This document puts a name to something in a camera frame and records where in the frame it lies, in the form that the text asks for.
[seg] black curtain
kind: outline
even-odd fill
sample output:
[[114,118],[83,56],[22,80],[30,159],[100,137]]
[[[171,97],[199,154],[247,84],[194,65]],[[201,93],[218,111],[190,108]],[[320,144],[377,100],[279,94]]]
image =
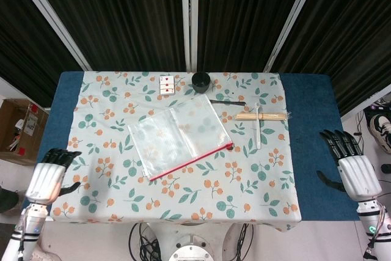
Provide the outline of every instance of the black curtain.
[[186,71],[182,0],[49,0],[94,70]]
[[295,0],[199,0],[198,70],[261,72]]
[[330,75],[344,115],[391,84],[391,0],[307,0],[272,71]]
[[35,4],[0,0],[0,76],[49,107],[66,70],[81,69]]

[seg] bundle of wooden sticks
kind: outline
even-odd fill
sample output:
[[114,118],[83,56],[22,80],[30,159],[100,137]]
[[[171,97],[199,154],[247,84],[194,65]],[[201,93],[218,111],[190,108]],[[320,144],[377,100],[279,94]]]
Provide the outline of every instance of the bundle of wooden sticks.
[[[259,113],[258,118],[261,120],[287,120],[286,113]],[[256,113],[239,113],[235,116],[236,120],[256,120]]]

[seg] floral tablecloth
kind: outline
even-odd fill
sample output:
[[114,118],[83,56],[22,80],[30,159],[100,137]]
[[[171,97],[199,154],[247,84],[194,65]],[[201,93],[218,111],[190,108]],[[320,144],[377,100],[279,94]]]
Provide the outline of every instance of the floral tablecloth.
[[[159,95],[159,76],[174,75],[175,95]],[[68,149],[82,151],[64,178],[80,181],[53,203],[51,216],[75,222],[253,222],[289,230],[300,220],[294,186],[288,122],[262,121],[257,150],[255,121],[239,112],[286,112],[278,74],[210,73],[214,104],[233,150],[222,150],[149,182],[127,125],[195,95],[191,73],[85,72],[75,107]]]

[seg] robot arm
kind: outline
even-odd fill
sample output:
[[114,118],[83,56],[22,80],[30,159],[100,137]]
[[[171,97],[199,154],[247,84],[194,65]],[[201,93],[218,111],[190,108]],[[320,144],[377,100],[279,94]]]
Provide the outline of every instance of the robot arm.
[[321,136],[336,160],[342,183],[329,180],[321,171],[316,173],[327,186],[346,191],[352,200],[359,203],[357,214],[371,238],[364,259],[391,260],[391,218],[376,199],[382,189],[372,164],[349,133],[324,130]]
[[77,182],[69,188],[61,188],[65,172],[80,154],[81,152],[51,149],[42,162],[36,165],[26,191],[26,198],[31,204],[23,209],[2,261],[30,260],[48,215],[46,206],[59,196],[73,192],[80,185]]

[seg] cardboard box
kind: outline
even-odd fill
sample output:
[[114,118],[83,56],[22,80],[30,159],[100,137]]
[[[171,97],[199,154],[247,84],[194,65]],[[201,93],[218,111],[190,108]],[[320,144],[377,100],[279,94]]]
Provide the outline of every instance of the cardboard box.
[[[15,135],[15,124],[24,119],[18,147],[7,147]],[[0,108],[0,159],[21,165],[34,165],[37,160],[48,114],[27,99],[5,99]]]

